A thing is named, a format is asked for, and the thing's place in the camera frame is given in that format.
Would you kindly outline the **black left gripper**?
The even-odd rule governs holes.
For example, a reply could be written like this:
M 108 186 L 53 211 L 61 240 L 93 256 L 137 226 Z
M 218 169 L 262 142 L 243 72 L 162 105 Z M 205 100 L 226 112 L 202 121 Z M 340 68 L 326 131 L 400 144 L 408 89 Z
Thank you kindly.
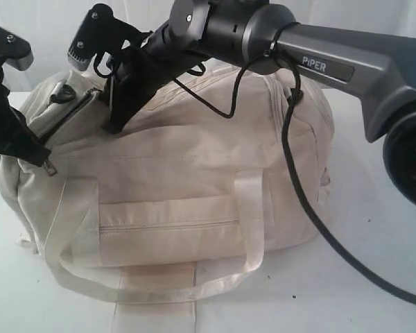
M 10 105 L 10 91 L 3 84 L 2 66 L 0 61 L 0 156 L 15 157 L 40 167 L 51 151 L 30 130 L 23 114 Z

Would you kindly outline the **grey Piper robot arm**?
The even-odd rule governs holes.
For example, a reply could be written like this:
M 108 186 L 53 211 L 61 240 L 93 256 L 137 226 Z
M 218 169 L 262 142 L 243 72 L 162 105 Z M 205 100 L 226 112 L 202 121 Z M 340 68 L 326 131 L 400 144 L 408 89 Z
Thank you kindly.
M 296 76 L 357 97 L 369 142 L 384 138 L 383 160 L 397 189 L 416 205 L 416 38 L 298 23 L 268 1 L 175 1 L 156 30 L 141 32 L 104 4 L 85 15 L 68 59 L 79 71 L 108 54 L 103 96 L 118 133 L 159 88 L 203 74 L 215 58 L 268 75 Z

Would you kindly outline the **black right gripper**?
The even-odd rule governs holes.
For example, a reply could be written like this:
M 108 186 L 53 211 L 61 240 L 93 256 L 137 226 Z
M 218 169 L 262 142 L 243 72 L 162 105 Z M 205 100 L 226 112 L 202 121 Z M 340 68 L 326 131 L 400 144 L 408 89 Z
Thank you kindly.
M 101 100 L 110 108 L 102 128 L 117 134 L 149 102 L 156 92 L 175 78 L 168 29 L 159 29 L 122 50 L 119 67 L 105 86 Z

